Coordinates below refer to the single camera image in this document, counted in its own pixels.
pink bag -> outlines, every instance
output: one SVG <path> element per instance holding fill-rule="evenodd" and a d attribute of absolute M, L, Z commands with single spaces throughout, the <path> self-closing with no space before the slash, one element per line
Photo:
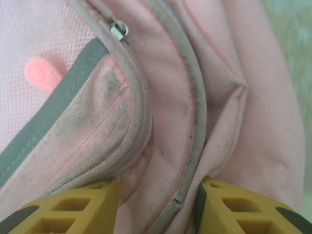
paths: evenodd
<path fill-rule="evenodd" d="M 0 221 L 109 176 L 116 234 L 194 233 L 206 175 L 300 210 L 302 121 L 260 1 L 7 0 L 0 42 Z"/>

pink toggle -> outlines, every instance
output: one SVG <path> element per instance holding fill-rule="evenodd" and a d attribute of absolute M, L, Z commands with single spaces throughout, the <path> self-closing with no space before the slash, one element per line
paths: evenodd
<path fill-rule="evenodd" d="M 25 65 L 25 76 L 31 84 L 47 94 L 51 94 L 63 78 L 57 68 L 43 58 L 28 61 Z"/>

curved seam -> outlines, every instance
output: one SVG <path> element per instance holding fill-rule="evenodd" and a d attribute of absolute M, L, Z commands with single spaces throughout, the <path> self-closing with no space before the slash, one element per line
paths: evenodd
<path fill-rule="evenodd" d="M 241 96 L 243 94 L 243 92 L 246 90 L 246 88 L 243 88 L 242 92 L 240 93 L 239 96 Z M 240 106 L 240 98 L 236 97 L 237 101 L 238 101 L 238 106 Z M 235 123 L 235 130 L 237 130 L 238 128 L 238 118 L 236 117 L 236 123 Z M 222 165 L 219 166 L 218 168 L 214 169 L 213 171 L 211 171 L 211 174 L 214 174 L 215 172 L 219 171 L 221 168 L 224 168 L 225 164 L 227 163 L 227 161 L 229 160 L 229 157 L 230 157 L 230 152 L 231 152 L 231 148 L 233 147 L 233 145 L 235 145 L 235 137 L 233 137 L 232 141 L 231 141 L 231 145 L 230 145 L 230 148 L 229 148 L 229 151 L 227 153 L 227 156 L 225 158 L 225 160 L 223 161 Z"/>
<path fill-rule="evenodd" d="M 153 143 L 152 143 L 151 149 L 150 149 L 150 151 L 149 151 L 149 156 L 148 156 L 149 159 L 148 159 L 148 162 L 146 163 L 146 166 L 145 166 L 145 168 L 144 168 L 144 172 L 143 172 L 143 174 L 140 176 L 138 182 L 136 183 L 136 185 L 134 186 L 134 188 L 132 189 L 132 191 L 130 192 L 130 194 L 127 195 L 126 198 L 125 198 L 123 201 L 120 202 L 120 204 L 119 204 L 118 207 L 120 207 L 122 204 L 124 204 L 125 202 L 127 202 L 128 199 L 137 191 L 138 187 L 140 186 L 140 184 L 141 184 L 141 182 L 142 182 L 142 180 L 143 180 L 143 178 L 144 178 L 144 176 L 145 176 L 145 174 L 146 174 L 146 171 L 147 171 L 147 169 L 148 169 L 148 167 L 149 167 L 149 165 L 150 165 L 150 162 L 151 162 L 151 160 L 152 160 L 152 156 L 153 156 L 153 154 L 154 154 L 154 148 L 155 148 L 155 134 L 154 134 L 154 132 L 153 132 L 152 137 L 153 137 L 153 139 L 152 139 L 152 142 L 153 142 Z"/>
<path fill-rule="evenodd" d="M 85 69 L 83 70 L 83 72 L 81 73 L 80 77 L 76 80 L 76 83 L 72 86 L 71 90 L 68 92 L 68 94 L 65 96 L 64 99 L 67 99 L 68 96 L 71 94 L 71 92 L 73 91 L 73 89 L 76 87 L 76 85 L 78 84 L 78 82 L 82 79 L 83 75 L 85 74 L 85 72 L 89 69 L 89 67 L 91 66 L 91 64 L 93 63 L 93 61 L 98 57 L 99 53 L 104 51 L 104 49 L 100 49 L 98 50 L 98 52 L 93 56 L 92 60 L 90 60 L 89 64 L 87 64 L 87 66 L 85 67 Z M 44 126 L 54 117 L 55 113 L 59 110 L 59 108 L 61 107 L 61 105 L 63 104 L 64 101 L 62 101 L 61 103 L 58 104 L 58 107 L 55 109 L 55 111 L 51 114 L 51 116 L 47 119 L 47 121 L 45 122 L 45 124 L 42 125 L 42 127 L 37 131 L 37 133 L 31 138 L 31 140 L 28 140 L 26 145 L 23 147 L 23 149 L 21 150 L 21 152 L 18 154 L 18 156 L 16 157 L 16 159 L 7 167 L 7 169 L 5 170 L 5 172 L 2 174 L 0 181 L 4 180 L 4 177 L 6 176 L 6 174 L 9 172 L 9 170 L 11 169 L 12 165 L 15 164 L 17 162 L 17 160 L 19 160 L 19 158 L 21 157 L 21 155 L 25 152 L 25 150 L 28 149 L 29 145 L 31 143 L 33 143 L 38 135 L 41 133 L 41 131 L 43 130 Z"/>
<path fill-rule="evenodd" d="M 115 64 L 115 66 L 117 66 L 117 70 L 118 70 L 119 72 L 121 72 L 122 76 L 124 76 L 124 79 L 126 80 L 125 83 L 126 83 L 126 82 L 127 82 L 127 78 L 126 78 L 125 74 L 123 73 L 122 69 L 120 68 L 118 62 L 117 62 L 115 59 L 114 59 L 114 64 Z M 132 112 L 133 112 L 133 111 L 132 111 L 132 105 L 131 105 L 131 108 L 129 109 L 129 113 L 130 113 L 131 116 L 130 116 L 130 119 L 129 119 L 128 130 L 127 130 L 127 132 L 126 132 L 125 135 L 128 134 L 129 128 L 130 128 L 130 123 L 131 123 L 131 121 L 132 121 L 132 119 L 133 119 Z M 107 158 L 109 158 L 113 153 L 115 153 L 117 149 L 118 149 L 118 147 L 117 147 Z M 85 174 L 85 173 L 86 173 L 86 171 L 82 172 L 82 173 L 79 174 L 78 176 L 82 176 L 82 175 Z M 73 180 L 73 179 L 70 179 L 69 181 L 65 182 L 65 183 L 64 183 L 63 185 L 61 185 L 61 186 L 64 186 L 64 185 L 70 183 L 72 180 Z"/>
<path fill-rule="evenodd" d="M 89 134 L 88 137 L 81 143 L 81 145 L 71 154 L 69 159 L 63 164 L 63 166 L 57 170 L 54 174 L 59 173 L 69 162 L 72 160 L 72 157 L 90 140 L 90 138 L 93 136 L 93 134 L 97 131 L 97 129 L 100 127 L 100 125 L 104 122 L 104 120 L 108 117 L 108 115 L 113 111 L 113 109 L 117 106 L 117 104 L 120 102 L 122 96 L 128 91 L 128 88 L 126 88 L 122 94 L 118 97 L 112 108 L 109 110 L 109 112 L 106 114 L 106 116 L 101 120 L 101 122 L 97 125 L 97 127 L 94 128 L 94 130 Z"/>
<path fill-rule="evenodd" d="M 195 20 L 193 20 L 192 22 L 194 23 L 194 26 L 197 27 L 197 33 L 207 41 L 207 44 L 211 47 L 211 49 L 212 49 L 214 55 L 215 55 L 215 56 L 220 60 L 220 62 L 224 65 L 224 69 L 226 69 L 226 71 L 228 71 L 232 76 L 235 77 L 235 80 L 233 80 L 233 79 L 228 78 L 228 76 L 226 75 L 226 77 L 224 77 L 223 79 L 226 80 L 226 81 L 228 81 L 230 84 L 232 84 L 232 85 L 234 85 L 234 86 L 236 86 L 236 85 L 243 85 L 244 87 L 247 87 L 247 83 L 246 83 L 246 80 L 245 80 L 245 78 L 244 78 L 244 75 L 243 75 L 242 73 L 240 73 L 240 72 L 239 72 L 239 73 L 236 73 L 236 72 L 232 71 L 232 70 L 229 68 L 229 66 L 227 65 L 227 63 L 222 59 L 222 56 L 220 56 L 220 55 L 215 51 L 214 45 L 213 45 L 212 43 L 210 43 L 210 41 L 209 41 L 208 39 L 206 39 L 205 34 L 203 34 L 203 33 L 201 32 L 201 30 L 198 29 L 199 27 L 198 27 L 197 22 L 195 22 Z M 238 57 L 238 55 L 237 55 L 237 50 L 236 50 L 235 45 L 234 45 L 234 50 L 235 50 L 235 56 L 239 59 L 239 57 Z"/>
<path fill-rule="evenodd" d="M 142 5 L 143 5 L 143 6 L 145 7 L 145 9 L 151 14 L 151 16 L 158 22 L 159 26 L 163 29 L 163 31 L 165 32 L 165 34 L 166 34 L 167 37 L 169 38 L 169 41 L 172 43 L 173 47 L 175 48 L 175 50 L 176 50 L 176 52 L 177 52 L 177 54 L 178 54 L 179 59 L 180 59 L 180 60 L 182 61 L 182 63 L 183 63 L 184 71 L 186 72 L 186 74 L 188 74 L 188 75 L 187 75 L 187 79 L 188 79 L 188 83 L 189 83 L 189 85 L 190 85 L 189 88 L 190 88 L 192 94 L 194 94 L 194 93 L 193 93 L 193 88 L 192 88 L 192 85 L 191 85 L 191 81 L 190 81 L 190 75 L 189 75 L 189 73 L 188 73 L 188 69 L 187 69 L 187 67 L 186 67 L 186 65 L 185 65 L 185 62 L 184 62 L 184 60 L 183 60 L 183 57 L 182 57 L 182 55 L 181 55 L 179 49 L 178 49 L 177 46 L 176 46 L 176 42 L 171 38 L 170 33 L 167 31 L 167 29 L 164 27 L 164 25 L 159 21 L 159 19 L 156 17 L 156 15 L 154 14 L 154 12 L 146 5 L 146 3 L 143 2 Z M 195 102 L 194 102 L 194 100 L 192 101 L 192 104 L 193 104 L 193 112 L 195 112 Z M 191 131 L 192 133 L 194 133 L 194 125 L 195 125 L 194 120 L 195 120 L 195 117 L 193 117 L 193 125 L 192 125 L 192 131 Z M 185 173 L 185 169 L 187 168 L 187 161 L 188 161 L 188 159 L 189 159 L 189 157 L 190 157 L 190 151 L 191 151 L 191 147 L 192 147 L 192 140 L 193 140 L 193 137 L 192 137 L 192 139 L 189 140 L 190 143 L 189 143 L 189 151 L 188 151 L 189 153 L 188 153 L 188 157 L 186 158 L 186 160 L 185 160 L 185 162 L 184 162 L 183 171 L 182 171 L 182 173 L 181 173 L 181 175 L 180 175 L 180 177 L 179 177 L 179 181 L 178 181 L 177 184 L 175 185 L 175 189 L 174 189 L 173 193 L 171 194 L 169 200 L 165 203 L 165 205 L 163 206 L 163 208 L 161 209 L 161 211 L 159 212 L 159 214 L 155 217 L 154 221 L 146 228 L 146 231 L 148 231 L 148 230 L 154 225 L 154 223 L 156 222 L 156 220 L 161 216 L 162 212 L 163 212 L 164 209 L 167 207 L 168 203 L 172 200 L 173 195 L 177 192 L 177 190 L 178 190 L 178 188 L 179 188 L 179 185 L 180 185 L 180 183 L 181 183 L 181 181 L 182 181 L 183 175 L 184 175 L 184 173 Z"/>
<path fill-rule="evenodd" d="M 129 125 L 128 125 L 128 129 L 127 129 L 127 132 L 126 132 L 125 136 L 128 134 L 128 132 L 129 132 Z M 110 157 L 114 152 L 116 152 L 117 149 L 118 149 L 118 147 L 117 147 L 108 157 Z M 53 191 L 49 192 L 48 195 L 50 195 L 51 193 L 53 193 L 55 190 L 59 189 L 60 187 L 62 187 L 62 186 L 64 186 L 64 185 L 67 185 L 67 184 L 70 183 L 72 180 L 78 178 L 79 176 L 82 176 L 83 174 L 85 174 L 85 173 L 88 172 L 88 171 L 89 171 L 89 170 L 84 171 L 84 172 L 82 172 L 82 173 L 79 173 L 78 176 L 76 176 L 75 178 L 70 179 L 69 181 L 65 182 L 64 184 L 58 186 L 58 187 L 55 188 Z"/>
<path fill-rule="evenodd" d="M 204 32 L 204 30 L 202 29 L 202 27 L 200 26 L 198 20 L 196 20 L 196 17 L 194 16 L 194 13 L 189 9 L 188 7 L 188 3 L 186 2 L 186 0 L 183 1 L 186 10 L 188 11 L 188 13 L 192 16 L 193 21 L 195 22 L 197 28 L 199 29 L 200 33 L 204 36 L 204 38 L 207 40 L 207 42 L 211 45 L 212 50 L 214 51 L 214 53 L 220 58 L 220 60 L 226 65 L 226 67 L 232 72 L 231 70 L 231 65 L 226 61 L 226 59 L 224 58 L 223 55 L 221 55 L 220 53 L 218 53 L 218 50 L 216 49 L 216 46 L 212 43 L 211 38 L 208 36 L 207 33 Z"/>

yellow plastic object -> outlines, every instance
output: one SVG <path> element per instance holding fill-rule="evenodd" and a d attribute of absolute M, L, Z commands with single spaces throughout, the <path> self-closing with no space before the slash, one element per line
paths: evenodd
<path fill-rule="evenodd" d="M 39 206 L 9 234 L 113 234 L 119 201 L 117 179 L 35 200 Z"/>
<path fill-rule="evenodd" d="M 276 210 L 292 210 L 283 203 L 210 177 L 202 185 L 200 234 L 302 234 Z"/>

zipper pull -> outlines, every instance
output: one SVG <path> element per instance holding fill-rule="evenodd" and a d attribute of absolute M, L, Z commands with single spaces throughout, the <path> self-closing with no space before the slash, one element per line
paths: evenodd
<path fill-rule="evenodd" d="M 111 25 L 111 33 L 118 39 L 122 40 L 129 36 L 129 27 L 121 20 L 118 20 L 113 11 L 101 0 L 87 0 Z"/>

